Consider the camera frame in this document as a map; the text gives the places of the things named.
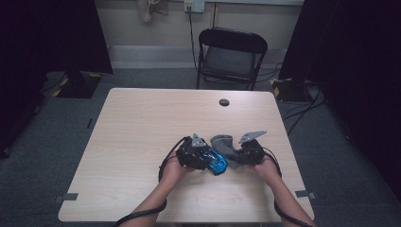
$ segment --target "wall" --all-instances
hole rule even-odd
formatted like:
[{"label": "wall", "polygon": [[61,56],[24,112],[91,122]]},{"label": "wall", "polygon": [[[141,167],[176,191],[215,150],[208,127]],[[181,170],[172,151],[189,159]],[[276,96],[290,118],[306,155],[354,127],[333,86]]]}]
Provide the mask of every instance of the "wall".
[{"label": "wall", "polygon": [[[183,2],[168,1],[168,15],[153,13],[151,21],[143,22],[136,1],[96,0],[97,12],[108,45],[177,46],[190,49],[188,14]],[[194,42],[200,32],[213,24],[258,33],[269,44],[269,53],[283,53],[288,48],[292,31],[302,6],[205,3],[204,13],[192,13]]]}]

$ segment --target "table top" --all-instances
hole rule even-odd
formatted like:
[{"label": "table top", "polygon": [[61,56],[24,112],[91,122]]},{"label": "table top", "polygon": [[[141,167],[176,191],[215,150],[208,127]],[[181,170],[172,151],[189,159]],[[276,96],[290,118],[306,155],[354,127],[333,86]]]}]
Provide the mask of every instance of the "table top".
[{"label": "table top", "polygon": [[[226,107],[219,105],[228,99]],[[114,88],[64,201],[61,221],[117,221],[157,185],[159,166],[183,137],[195,132],[209,145],[218,134],[262,131],[262,147],[277,157],[295,196],[305,190],[275,99],[268,92]],[[314,218],[308,197],[296,198]],[[158,222],[279,222],[271,190],[245,167],[218,176],[207,169],[187,174],[167,198]]]}]

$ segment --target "hand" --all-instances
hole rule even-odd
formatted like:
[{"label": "hand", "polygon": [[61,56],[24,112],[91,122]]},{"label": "hand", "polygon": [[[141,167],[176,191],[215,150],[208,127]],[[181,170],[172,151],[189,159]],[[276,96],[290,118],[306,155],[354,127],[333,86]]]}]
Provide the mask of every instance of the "hand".
[{"label": "hand", "polygon": [[277,181],[281,181],[281,177],[277,172],[277,167],[271,157],[265,155],[262,162],[259,165],[248,166],[253,169],[259,177],[268,184],[272,186]]},{"label": "hand", "polygon": [[160,183],[167,183],[168,185],[175,186],[186,173],[195,171],[194,168],[181,166],[180,161],[176,156],[176,152],[177,150],[174,150],[168,156],[168,161],[165,165],[163,177]]}]

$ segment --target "person's right hand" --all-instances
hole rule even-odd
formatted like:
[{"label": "person's right hand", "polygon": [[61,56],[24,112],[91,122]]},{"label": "person's right hand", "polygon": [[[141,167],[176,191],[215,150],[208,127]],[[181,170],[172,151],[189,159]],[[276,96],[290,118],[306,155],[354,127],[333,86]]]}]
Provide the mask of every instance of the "person's right hand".
[{"label": "person's right hand", "polygon": [[277,167],[274,161],[267,155],[263,158],[259,165],[249,166],[259,177],[263,179],[268,186],[274,185],[277,181],[281,181],[281,177],[277,172]]}]

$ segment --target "wall socket plate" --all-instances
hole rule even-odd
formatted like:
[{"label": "wall socket plate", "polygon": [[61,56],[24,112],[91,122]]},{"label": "wall socket plate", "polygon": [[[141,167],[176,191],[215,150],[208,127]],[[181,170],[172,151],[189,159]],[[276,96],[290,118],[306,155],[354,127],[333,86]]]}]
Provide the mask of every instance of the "wall socket plate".
[{"label": "wall socket plate", "polygon": [[204,1],[183,1],[183,11],[204,12]]}]

